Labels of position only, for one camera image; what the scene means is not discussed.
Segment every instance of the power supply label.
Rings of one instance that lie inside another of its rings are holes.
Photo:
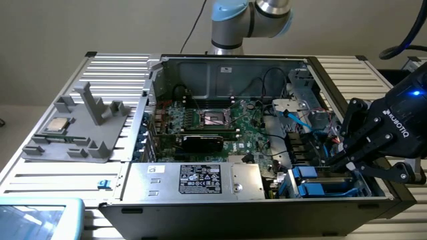
[[[181,165],[179,192],[182,194],[221,194],[221,165]]]

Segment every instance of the capacitor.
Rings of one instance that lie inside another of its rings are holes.
[[[254,110],[255,109],[255,105],[250,103],[249,105],[246,105],[246,109],[247,110]]]

